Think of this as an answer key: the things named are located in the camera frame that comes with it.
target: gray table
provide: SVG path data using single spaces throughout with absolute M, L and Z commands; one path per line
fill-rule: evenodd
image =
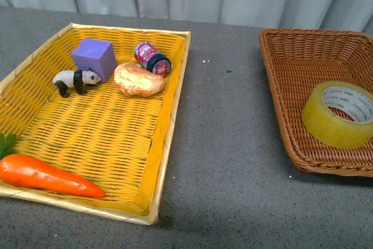
M 70 22 L 190 30 L 158 224 L 0 198 L 0 248 L 372 248 L 373 180 L 301 174 L 259 28 L 0 8 L 0 80 Z

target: green leaf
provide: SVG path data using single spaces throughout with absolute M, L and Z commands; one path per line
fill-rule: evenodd
M 4 147 L 5 146 L 5 136 L 4 134 L 1 132 L 0 133 L 0 149 L 1 147 Z
M 16 138 L 16 134 L 9 134 L 5 137 L 3 133 L 0 133 L 0 160 L 7 155 L 18 153 L 17 150 L 12 149 Z
M 5 139 L 5 149 L 12 147 L 14 144 L 14 141 L 17 139 L 16 134 L 9 134 Z
M 3 152 L 3 157 L 5 157 L 5 156 L 7 156 L 7 155 L 11 155 L 11 154 L 17 154 L 17 153 L 18 153 L 18 151 L 15 150 L 15 149 L 5 150 L 5 151 Z

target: clear tape roll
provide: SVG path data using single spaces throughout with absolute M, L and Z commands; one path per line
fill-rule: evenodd
M 345 112 L 354 121 L 334 114 L 328 107 Z M 357 149 L 373 137 L 373 94 L 346 82 L 323 82 L 313 89 L 302 110 L 310 134 L 339 149 Z

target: tape core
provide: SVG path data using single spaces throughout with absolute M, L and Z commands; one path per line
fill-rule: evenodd
M 373 102 L 353 89 L 337 86 L 329 87 L 323 91 L 322 101 L 327 108 L 338 109 L 350 116 L 355 122 L 364 124 L 373 121 Z

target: panda figurine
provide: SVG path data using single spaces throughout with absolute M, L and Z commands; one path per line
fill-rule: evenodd
M 70 87 L 74 87 L 75 91 L 79 94 L 85 94 L 87 91 L 83 90 L 85 84 L 95 85 L 101 81 L 101 78 L 92 71 L 74 71 L 65 70 L 59 72 L 53 78 L 53 84 L 55 84 L 59 90 L 59 95 L 62 97 L 69 97 L 67 93 Z

